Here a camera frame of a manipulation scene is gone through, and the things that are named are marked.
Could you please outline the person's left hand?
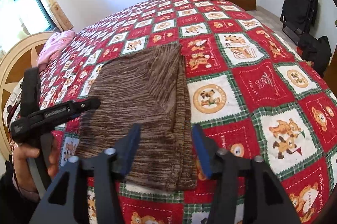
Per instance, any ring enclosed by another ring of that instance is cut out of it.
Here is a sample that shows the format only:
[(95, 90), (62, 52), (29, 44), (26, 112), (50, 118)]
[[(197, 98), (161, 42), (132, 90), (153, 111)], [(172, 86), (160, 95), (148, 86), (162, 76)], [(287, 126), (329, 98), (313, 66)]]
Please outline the person's left hand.
[[(17, 185), (28, 192), (37, 192), (37, 188), (31, 176), (29, 166), (27, 163), (28, 158), (37, 158), (40, 154), (38, 148), (32, 147), (28, 144), (20, 144), (14, 149), (13, 164), (14, 171), (17, 178)], [(53, 139), (52, 148), (49, 155), (50, 165), (48, 167), (48, 174), (53, 179), (58, 173), (58, 142)]]

